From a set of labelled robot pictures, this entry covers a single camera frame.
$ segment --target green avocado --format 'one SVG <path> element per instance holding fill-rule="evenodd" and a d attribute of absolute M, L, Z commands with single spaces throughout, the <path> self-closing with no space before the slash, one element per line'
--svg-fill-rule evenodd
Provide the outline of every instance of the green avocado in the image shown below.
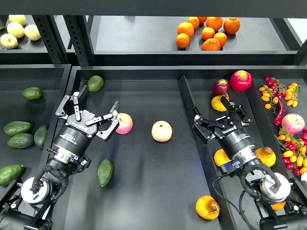
<path fill-rule="evenodd" d="M 22 164 L 13 164 L 0 169 L 0 186 L 6 186 L 24 171 Z"/>
<path fill-rule="evenodd" d="M 33 135 L 30 133 L 20 133 L 8 140 L 8 146 L 16 149 L 24 149 L 33 144 Z"/>
<path fill-rule="evenodd" d="M 109 159 L 100 161 L 97 167 L 97 179 L 101 187 L 106 186 L 112 176 L 113 164 Z"/>
<path fill-rule="evenodd" d="M 32 124 L 29 122 L 12 121 L 3 128 L 3 131 L 9 136 L 14 136 L 16 134 L 25 133 L 29 131 L 31 127 Z"/>
<path fill-rule="evenodd" d="M 23 96 L 28 100 L 35 100 L 43 96 L 42 89 L 38 87 L 30 87 L 23 91 Z"/>
<path fill-rule="evenodd" d="M 48 128 L 47 126 L 41 126 L 38 130 L 34 133 L 34 143 L 39 148 L 43 148 L 45 144 L 45 140 L 47 137 Z"/>
<path fill-rule="evenodd" d="M 88 80 L 87 86 L 90 92 L 97 92 L 104 86 L 104 80 L 102 77 L 94 75 Z"/>

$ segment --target apple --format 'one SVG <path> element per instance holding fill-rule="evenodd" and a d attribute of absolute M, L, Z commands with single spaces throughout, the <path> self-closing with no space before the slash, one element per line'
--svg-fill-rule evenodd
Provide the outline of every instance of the apple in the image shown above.
<path fill-rule="evenodd" d="M 24 28 L 19 23 L 10 23 L 6 29 L 8 30 L 9 34 L 13 35 L 17 39 L 24 36 Z"/>
<path fill-rule="evenodd" d="M 119 121 L 119 126 L 115 131 L 119 134 L 129 133 L 133 126 L 131 116 L 126 113 L 119 113 L 117 120 Z"/>
<path fill-rule="evenodd" d="M 238 70 L 230 77 L 230 86 L 234 91 L 245 91 L 251 87 L 253 83 L 253 77 L 249 72 L 245 70 Z"/>
<path fill-rule="evenodd" d="M 229 89 L 229 82 L 225 79 L 220 79 L 213 85 L 212 93 L 214 96 L 219 96 L 224 92 L 229 93 Z"/>
<path fill-rule="evenodd" d="M 305 128 L 305 121 L 298 114 L 287 114 L 282 119 L 282 128 L 289 133 L 296 134 Z"/>
<path fill-rule="evenodd" d="M 24 15 L 9 15 L 9 20 L 11 23 L 19 23 L 20 25 L 25 25 L 25 16 Z"/>
<path fill-rule="evenodd" d="M 18 45 L 17 38 L 11 34 L 3 34 L 0 42 L 7 49 L 14 49 Z"/>
<path fill-rule="evenodd" d="M 172 127 L 166 121 L 157 121 L 152 128 L 152 136 L 156 141 L 166 142 L 172 137 Z"/>
<path fill-rule="evenodd" d="M 36 25 L 29 24 L 24 29 L 24 34 L 32 41 L 37 41 L 41 38 L 40 33 Z"/>

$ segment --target red apple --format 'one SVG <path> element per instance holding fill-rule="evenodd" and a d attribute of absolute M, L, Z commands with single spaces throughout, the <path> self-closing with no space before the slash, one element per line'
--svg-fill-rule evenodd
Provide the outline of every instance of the red apple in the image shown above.
<path fill-rule="evenodd" d="M 129 133 L 133 126 L 131 116 L 126 113 L 119 113 L 117 120 L 119 121 L 119 126 L 115 131 L 119 134 Z"/>
<path fill-rule="evenodd" d="M 305 121 L 298 114 L 287 114 L 282 119 L 282 128 L 289 133 L 296 134 L 305 128 Z"/>
<path fill-rule="evenodd" d="M 156 141 L 166 142 L 172 137 L 172 127 L 166 121 L 157 121 L 152 128 L 152 136 Z"/>
<path fill-rule="evenodd" d="M 225 79 L 220 79 L 213 85 L 212 93 L 214 96 L 220 96 L 224 92 L 229 93 L 229 89 L 229 82 Z"/>
<path fill-rule="evenodd" d="M 229 82 L 234 91 L 245 91 L 251 87 L 253 77 L 245 70 L 238 70 L 230 77 Z"/>

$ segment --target green apple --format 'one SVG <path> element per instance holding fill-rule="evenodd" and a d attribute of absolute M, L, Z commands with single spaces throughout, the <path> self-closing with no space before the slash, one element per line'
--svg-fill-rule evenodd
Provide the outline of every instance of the green apple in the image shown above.
<path fill-rule="evenodd" d="M 41 38 L 36 25 L 27 25 L 24 29 L 24 34 L 32 41 L 37 41 L 39 38 Z"/>
<path fill-rule="evenodd" d="M 9 15 L 9 20 L 11 23 L 19 23 L 20 25 L 25 25 L 25 16 L 24 15 Z"/>
<path fill-rule="evenodd" d="M 0 42 L 7 49 L 14 49 L 18 45 L 17 38 L 11 34 L 3 34 Z"/>
<path fill-rule="evenodd" d="M 6 29 L 9 34 L 13 35 L 17 39 L 24 36 L 24 28 L 19 23 L 10 23 Z"/>

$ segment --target yellow apple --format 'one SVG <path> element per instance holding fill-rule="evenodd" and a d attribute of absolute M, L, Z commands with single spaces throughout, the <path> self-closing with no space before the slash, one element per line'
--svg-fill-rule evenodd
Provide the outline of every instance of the yellow apple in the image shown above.
<path fill-rule="evenodd" d="M 152 136 L 156 141 L 166 142 L 172 137 L 172 127 L 166 121 L 157 121 L 152 128 Z"/>
<path fill-rule="evenodd" d="M 19 23 L 10 23 L 6 29 L 9 34 L 13 35 L 17 39 L 24 36 L 24 28 Z"/>
<path fill-rule="evenodd" d="M 7 49 L 14 49 L 18 45 L 17 38 L 11 34 L 3 34 L 0 42 Z"/>
<path fill-rule="evenodd" d="M 25 25 L 25 16 L 24 15 L 9 15 L 9 20 L 11 23 L 19 23 L 20 25 Z"/>
<path fill-rule="evenodd" d="M 40 33 L 36 25 L 29 24 L 24 29 L 24 34 L 32 41 L 37 41 L 41 38 Z"/>

